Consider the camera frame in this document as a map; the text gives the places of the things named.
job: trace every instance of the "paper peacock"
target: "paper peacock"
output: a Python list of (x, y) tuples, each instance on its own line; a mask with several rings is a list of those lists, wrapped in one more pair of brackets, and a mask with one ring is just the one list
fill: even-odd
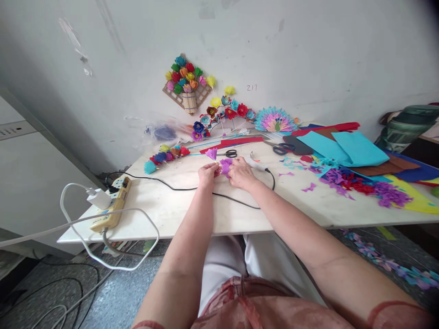
[(291, 119), (282, 109), (276, 109), (275, 106), (268, 109), (262, 109), (256, 116), (256, 129), (261, 131), (278, 132), (278, 131), (295, 131), (301, 124), (299, 118)]

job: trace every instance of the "white table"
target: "white table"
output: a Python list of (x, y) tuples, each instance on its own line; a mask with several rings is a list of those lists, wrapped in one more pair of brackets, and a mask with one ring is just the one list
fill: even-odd
[[(192, 153), (204, 149), (202, 146), (191, 149)], [(366, 196), (357, 191), (349, 192), (356, 200), (349, 200), (336, 193), (328, 185), (321, 183), (318, 178), (308, 170), (291, 170), (279, 162), (284, 156), (276, 155), (272, 147), (263, 143), (250, 143), (232, 147), (239, 156), (244, 156), (253, 151), (254, 158), (267, 165), (276, 179), (275, 191), (300, 210), (309, 215), (324, 228), (354, 228), (366, 226), (386, 226), (399, 224), (421, 224), (439, 222), (439, 216), (404, 209), (387, 209), (378, 205), (377, 199)], [(151, 154), (140, 157), (127, 171), (135, 176), (146, 176), (144, 164)], [(205, 155), (190, 155), (167, 164), (162, 164), (151, 177), (160, 178), (174, 188), (191, 188), (198, 185), (198, 168), (210, 163)], [(268, 186), (273, 180), (267, 172), (253, 170), (255, 175)], [(293, 172), (294, 176), (279, 173)], [(195, 191), (172, 191), (164, 184), (145, 179), (133, 179), (125, 208), (138, 207), (144, 209), (159, 229), (161, 238), (171, 238), (175, 235)], [(316, 184), (313, 192), (303, 192)], [(413, 186), (439, 206), (439, 199), (430, 195), (430, 188), (420, 184)], [(241, 190), (230, 186), (227, 178), (221, 176), (216, 179), (214, 191), (228, 195), (237, 200), (257, 207), (252, 197)], [(96, 214), (98, 209), (90, 207), (83, 217)], [(100, 234), (89, 229), (90, 221), (75, 225), (86, 241), (101, 242)], [(272, 227), (261, 210), (251, 209), (226, 198), (214, 196), (214, 235), (228, 235), (241, 233), (263, 233), (272, 231)], [(119, 225), (109, 231), (109, 239), (113, 241), (154, 239), (154, 230), (151, 224), (140, 212), (122, 213)], [(59, 243), (78, 243), (79, 238), (70, 228), (58, 240)]]

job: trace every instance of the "hand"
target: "hand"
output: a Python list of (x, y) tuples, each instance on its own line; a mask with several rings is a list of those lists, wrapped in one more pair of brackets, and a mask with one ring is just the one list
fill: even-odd
[(214, 178), (221, 174), (221, 167), (219, 163), (211, 163), (204, 165), (198, 169), (198, 176), (200, 177), (199, 187), (213, 186)]
[(240, 188), (245, 191), (249, 191), (251, 186), (259, 181), (252, 171), (250, 165), (243, 157), (233, 159), (230, 165), (230, 183), (233, 187)]

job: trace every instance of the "green paper flower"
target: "green paper flower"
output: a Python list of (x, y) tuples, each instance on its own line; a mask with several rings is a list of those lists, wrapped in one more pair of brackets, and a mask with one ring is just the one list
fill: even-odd
[(203, 75), (203, 70), (200, 69), (200, 68), (196, 68), (196, 69), (195, 69), (195, 75), (196, 75), (196, 76)]
[(176, 72), (180, 72), (180, 65), (174, 63), (172, 64), (171, 69), (173, 69)]
[(179, 84), (175, 84), (174, 86), (174, 93), (181, 94), (183, 91), (183, 87), (181, 87)]

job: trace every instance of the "wooden lattice frame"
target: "wooden lattice frame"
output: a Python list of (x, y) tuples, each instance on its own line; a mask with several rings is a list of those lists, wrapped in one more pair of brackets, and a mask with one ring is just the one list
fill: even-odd
[[(163, 87), (163, 92), (167, 94), (174, 102), (176, 102), (179, 106), (181, 106), (182, 109), (184, 109), (183, 106), (183, 99), (179, 94), (174, 93), (173, 91), (169, 90), (167, 88), (167, 82), (165, 83), (165, 86)], [(201, 103), (204, 102), (204, 100), (207, 98), (207, 96), (212, 91), (212, 88), (208, 85), (201, 85), (198, 84), (198, 87), (195, 89), (195, 98), (197, 101), (197, 107), (201, 105)]]

